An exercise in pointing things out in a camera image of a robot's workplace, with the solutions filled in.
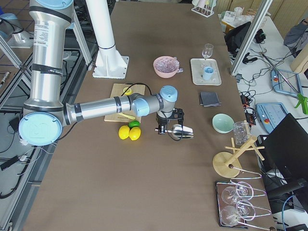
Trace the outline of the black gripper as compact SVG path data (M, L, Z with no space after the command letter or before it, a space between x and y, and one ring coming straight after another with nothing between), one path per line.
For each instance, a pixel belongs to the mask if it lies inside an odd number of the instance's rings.
M167 126L171 120L177 120L178 124L183 127L183 110L181 108L174 108L170 112L159 111L156 113L156 121L158 123L158 128L155 128L155 131L158 135L163 135L167 133Z

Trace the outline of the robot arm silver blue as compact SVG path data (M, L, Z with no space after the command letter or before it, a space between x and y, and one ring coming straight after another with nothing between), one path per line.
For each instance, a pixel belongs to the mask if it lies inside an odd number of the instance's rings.
M158 132L175 140L184 137L184 113L176 108L178 92L163 86L149 96L133 93L109 99L76 103L83 81L74 75L63 81L65 32L74 23L71 0L32 0L29 13L34 19L31 88L19 122L20 139L34 146L52 144L62 138L63 127L85 119L133 111L136 116L156 113Z
M115 40L106 0L86 0L90 20L100 49L111 49Z

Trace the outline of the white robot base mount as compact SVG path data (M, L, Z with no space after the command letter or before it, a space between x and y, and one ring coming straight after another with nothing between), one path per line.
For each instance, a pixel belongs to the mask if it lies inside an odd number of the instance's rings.
M99 49L93 77L125 79L129 63L128 56L122 56L115 48Z

